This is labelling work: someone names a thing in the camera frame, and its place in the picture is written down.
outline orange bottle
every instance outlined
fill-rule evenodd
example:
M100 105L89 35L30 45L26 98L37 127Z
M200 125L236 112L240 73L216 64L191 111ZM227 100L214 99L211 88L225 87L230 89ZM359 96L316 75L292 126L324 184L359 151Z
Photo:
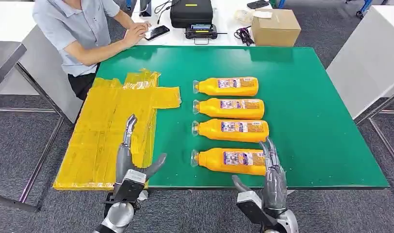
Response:
M259 91L259 81L254 77L209 78L193 81L194 93L209 96L255 96Z
M211 119L202 123L193 121L192 134L217 140L264 142L269 130L264 120Z
M264 102L259 99L193 101L193 113L203 113L210 117L235 119L261 119Z
M265 175L262 150L213 148L191 153L191 166L204 166L212 171Z

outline yellow plastic bag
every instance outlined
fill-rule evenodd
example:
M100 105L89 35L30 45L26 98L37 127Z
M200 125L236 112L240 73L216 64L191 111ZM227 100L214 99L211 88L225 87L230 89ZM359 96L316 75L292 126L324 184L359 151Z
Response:
M142 69L118 79L96 78L70 139L53 187L59 190L110 190L115 182L118 145L127 118L138 121L131 152L136 166L151 164L157 108L180 106L178 87L157 87L160 73Z

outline blue chair leg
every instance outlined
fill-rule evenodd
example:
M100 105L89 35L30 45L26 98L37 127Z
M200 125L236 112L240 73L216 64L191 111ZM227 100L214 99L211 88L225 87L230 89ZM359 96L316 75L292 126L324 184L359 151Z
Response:
M126 0L128 11L131 10L131 0Z
M372 1L373 0L364 0L364 5L359 11L356 12L356 16L362 19L364 17L363 12L365 12L370 7Z
M279 8L279 9L283 8L285 2L286 2L286 0L280 0L280 3L277 6L277 8Z

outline bottle cap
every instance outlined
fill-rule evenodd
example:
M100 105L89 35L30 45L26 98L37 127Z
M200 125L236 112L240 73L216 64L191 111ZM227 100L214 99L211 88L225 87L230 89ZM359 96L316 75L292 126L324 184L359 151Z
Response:
M200 112L200 101L194 100L193 101L193 114L197 114Z
M193 81L193 93L194 93L194 94L197 94L198 92L200 92L200 91L199 91L198 81L197 81L197 80L194 80L194 81Z
M191 123L191 134L193 136L198 135L198 122L196 120Z
M192 167L198 166L198 156L199 156L199 153L197 152L197 150L191 151L191 166Z

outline gray shirt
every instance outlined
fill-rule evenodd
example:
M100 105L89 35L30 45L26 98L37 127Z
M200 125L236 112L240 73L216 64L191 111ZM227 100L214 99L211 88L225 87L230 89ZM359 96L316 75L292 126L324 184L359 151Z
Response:
M47 39L60 53L67 74L94 73L97 65L85 66L64 48L78 41L85 49L110 44L106 15L114 17L120 7L113 0L81 0L82 10L63 0L36 0L33 18Z

